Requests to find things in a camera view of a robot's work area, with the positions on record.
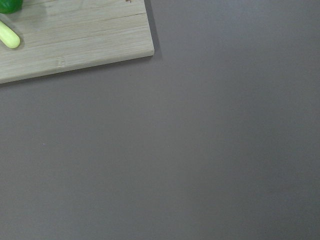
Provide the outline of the wooden cutting board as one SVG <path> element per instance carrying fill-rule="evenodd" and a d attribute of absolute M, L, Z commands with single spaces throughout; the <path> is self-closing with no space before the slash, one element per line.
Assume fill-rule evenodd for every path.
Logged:
<path fill-rule="evenodd" d="M 20 45 L 0 46 L 0 81 L 9 83 L 152 56 L 143 0 L 25 0 L 1 21 Z"/>

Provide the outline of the yellow plastic knife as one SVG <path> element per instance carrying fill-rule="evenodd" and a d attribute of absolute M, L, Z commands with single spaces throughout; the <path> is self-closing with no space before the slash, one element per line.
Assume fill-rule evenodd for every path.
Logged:
<path fill-rule="evenodd" d="M 17 48 L 20 43 L 20 37 L 2 21 L 0 22 L 0 40 L 10 49 Z"/>

